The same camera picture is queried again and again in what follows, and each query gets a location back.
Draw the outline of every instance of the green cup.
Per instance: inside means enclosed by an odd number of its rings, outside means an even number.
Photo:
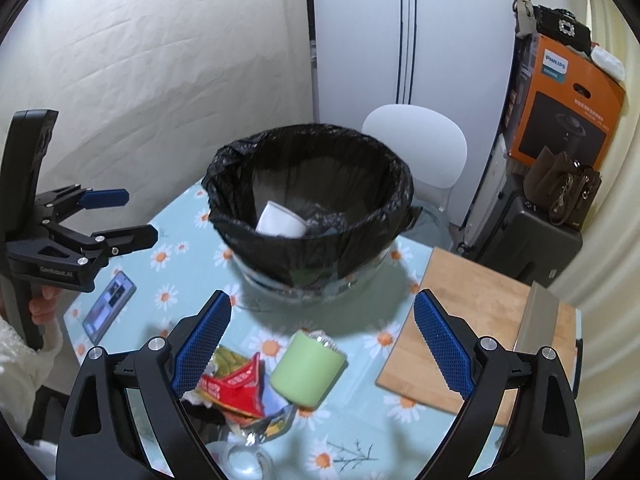
[[[324,333],[298,330],[271,374],[270,383],[285,399],[316,408],[346,361]]]

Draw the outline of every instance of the orange box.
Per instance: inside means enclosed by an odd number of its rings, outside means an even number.
[[[544,146],[600,168],[624,89],[563,44],[533,34],[520,56],[504,115],[509,155],[531,166]]]

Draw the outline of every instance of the person's arm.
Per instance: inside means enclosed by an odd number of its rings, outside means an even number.
[[[32,319],[45,326],[42,350],[34,351],[0,316],[0,412],[9,427],[23,436],[31,417],[36,391],[42,386],[62,348],[55,311],[59,291],[43,287],[43,297],[30,303]],[[0,294],[0,314],[2,314]]]

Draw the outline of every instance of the red snack package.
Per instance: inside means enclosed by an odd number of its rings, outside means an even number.
[[[255,418],[264,417],[260,400],[260,352],[235,372],[222,378],[202,376],[200,392],[226,410]]]

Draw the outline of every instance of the light blue tablecloth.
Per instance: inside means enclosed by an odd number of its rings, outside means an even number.
[[[152,221],[160,233],[152,250],[114,258],[100,272],[95,291],[80,296],[65,313],[78,359],[92,346],[81,321],[118,270],[138,290],[100,342],[110,353],[138,349],[149,338],[166,335],[222,289],[235,305],[222,344],[247,356],[261,351],[267,370],[298,328],[324,330],[348,356],[347,369],[322,405],[311,416],[299,412],[288,433],[265,444],[276,478],[413,480],[454,416],[374,382],[409,312],[411,290],[418,287],[431,248],[399,237],[373,279],[338,300],[315,308],[274,304],[244,282],[229,249],[207,222],[208,211],[206,194],[196,184]],[[270,341],[276,344],[263,345]],[[139,395],[130,402],[150,462],[168,471],[141,413]],[[501,433],[502,428],[493,428],[475,472],[493,462]]]

